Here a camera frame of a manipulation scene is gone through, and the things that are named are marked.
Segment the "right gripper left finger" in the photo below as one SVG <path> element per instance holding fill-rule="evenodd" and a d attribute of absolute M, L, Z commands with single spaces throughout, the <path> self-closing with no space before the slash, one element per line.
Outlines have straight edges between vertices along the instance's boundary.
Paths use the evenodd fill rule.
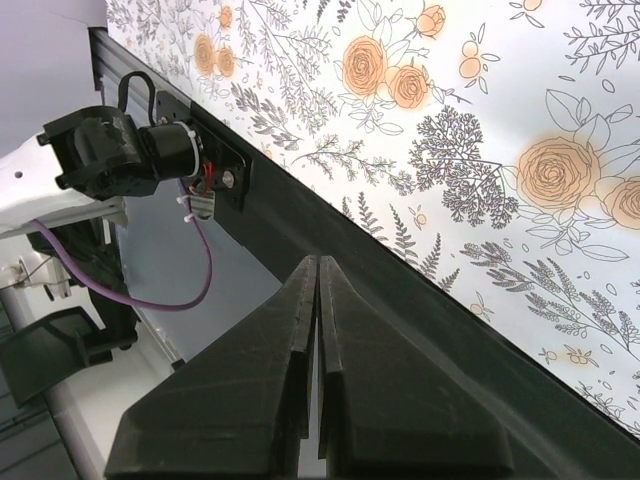
<path fill-rule="evenodd" d="M 309 436 L 318 260 L 123 414 L 108 479 L 294 479 Z"/>

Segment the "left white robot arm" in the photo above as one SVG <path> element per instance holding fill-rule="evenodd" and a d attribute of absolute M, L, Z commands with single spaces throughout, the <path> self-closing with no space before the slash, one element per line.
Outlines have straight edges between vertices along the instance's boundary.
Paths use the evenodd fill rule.
<path fill-rule="evenodd" d="M 201 165 L 199 136 L 182 121 L 138 127 L 116 107 L 80 109 L 2 157 L 1 235 L 20 235 L 34 220 L 98 217 L 118 198 L 195 177 Z"/>

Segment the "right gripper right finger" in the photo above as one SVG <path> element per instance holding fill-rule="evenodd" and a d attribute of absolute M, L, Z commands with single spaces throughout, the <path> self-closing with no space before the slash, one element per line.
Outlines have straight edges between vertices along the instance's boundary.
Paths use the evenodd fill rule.
<path fill-rule="evenodd" d="M 331 479 L 502 479 L 505 428 L 319 262 L 319 455 Z"/>

